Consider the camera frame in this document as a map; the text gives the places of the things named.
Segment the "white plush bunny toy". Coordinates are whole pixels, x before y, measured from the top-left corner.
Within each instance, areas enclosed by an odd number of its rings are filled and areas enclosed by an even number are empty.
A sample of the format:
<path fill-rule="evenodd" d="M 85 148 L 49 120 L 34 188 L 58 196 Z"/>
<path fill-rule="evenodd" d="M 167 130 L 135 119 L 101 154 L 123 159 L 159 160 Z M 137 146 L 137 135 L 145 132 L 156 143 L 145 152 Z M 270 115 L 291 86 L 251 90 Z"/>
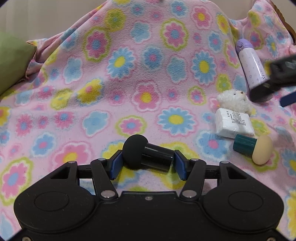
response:
<path fill-rule="evenodd" d="M 225 90 L 217 96 L 219 107 L 251 115 L 252 105 L 245 92 L 241 90 Z"/>

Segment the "purple white water bottle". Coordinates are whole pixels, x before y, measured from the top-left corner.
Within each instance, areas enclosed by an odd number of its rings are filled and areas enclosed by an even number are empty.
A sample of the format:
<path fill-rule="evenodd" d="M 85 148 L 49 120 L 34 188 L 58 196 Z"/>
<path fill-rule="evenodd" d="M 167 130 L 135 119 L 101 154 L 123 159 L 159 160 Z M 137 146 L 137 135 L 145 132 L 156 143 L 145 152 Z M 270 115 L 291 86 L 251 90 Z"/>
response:
<path fill-rule="evenodd" d="M 236 42 L 236 52 L 243 68 L 249 91 L 268 80 L 253 45 L 246 39 Z"/>

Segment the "brown wicker basket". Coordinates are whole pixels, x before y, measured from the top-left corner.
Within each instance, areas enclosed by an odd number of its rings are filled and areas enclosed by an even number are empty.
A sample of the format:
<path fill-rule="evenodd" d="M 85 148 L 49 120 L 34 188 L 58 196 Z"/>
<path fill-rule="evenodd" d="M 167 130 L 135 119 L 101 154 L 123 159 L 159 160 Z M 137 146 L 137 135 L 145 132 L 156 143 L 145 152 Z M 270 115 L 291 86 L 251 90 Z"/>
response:
<path fill-rule="evenodd" d="M 292 37 L 293 44 L 295 45 L 295 30 L 286 22 L 285 17 L 281 13 L 281 11 L 278 9 L 278 7 L 274 4 L 274 2 L 273 1 L 270 1 L 270 2 L 271 2 L 271 6 L 275 10 L 276 14 L 280 18 L 282 24 L 284 25 L 284 27 L 287 29 L 290 36 Z"/>

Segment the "white tissue pack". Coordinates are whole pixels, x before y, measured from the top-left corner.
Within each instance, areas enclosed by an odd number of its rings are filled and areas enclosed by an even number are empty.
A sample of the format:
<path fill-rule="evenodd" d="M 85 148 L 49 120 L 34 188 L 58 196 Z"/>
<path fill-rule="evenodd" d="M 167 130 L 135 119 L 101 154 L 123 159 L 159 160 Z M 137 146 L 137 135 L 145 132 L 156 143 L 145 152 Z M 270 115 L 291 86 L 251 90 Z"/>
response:
<path fill-rule="evenodd" d="M 235 138 L 236 135 L 254 137 L 255 132 L 246 113 L 238 113 L 229 109 L 219 108 L 215 113 L 216 134 L 225 138 Z"/>

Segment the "pink floral fleece blanket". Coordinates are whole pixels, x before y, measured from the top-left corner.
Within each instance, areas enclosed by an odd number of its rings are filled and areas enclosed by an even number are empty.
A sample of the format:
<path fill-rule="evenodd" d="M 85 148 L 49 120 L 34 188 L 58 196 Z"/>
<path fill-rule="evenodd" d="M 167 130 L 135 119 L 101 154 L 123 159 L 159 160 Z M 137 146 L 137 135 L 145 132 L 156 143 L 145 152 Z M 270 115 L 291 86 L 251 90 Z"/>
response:
<path fill-rule="evenodd" d="M 269 64 L 295 53 L 270 1 L 228 18 L 211 1 L 106 1 L 64 32 L 34 40 L 24 81 L 1 95 L 1 237 L 20 226 L 16 197 L 68 161 L 110 158 L 131 135 L 216 165 L 228 160 L 277 192 L 285 208 L 278 230 L 295 239 L 295 107 L 285 88 L 253 105 L 255 135 L 273 140 L 256 165 L 215 134 L 217 96 L 246 91 L 235 43 L 251 42 Z"/>

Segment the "green Beauty bag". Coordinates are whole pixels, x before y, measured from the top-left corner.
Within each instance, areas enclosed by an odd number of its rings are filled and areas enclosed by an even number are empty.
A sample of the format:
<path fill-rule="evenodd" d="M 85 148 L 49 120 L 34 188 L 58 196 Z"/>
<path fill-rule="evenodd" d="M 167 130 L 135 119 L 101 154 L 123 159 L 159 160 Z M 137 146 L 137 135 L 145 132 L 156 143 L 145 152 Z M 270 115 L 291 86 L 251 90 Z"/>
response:
<path fill-rule="evenodd" d="M 1 94 L 24 78 L 36 49 L 35 45 L 1 32 Z"/>

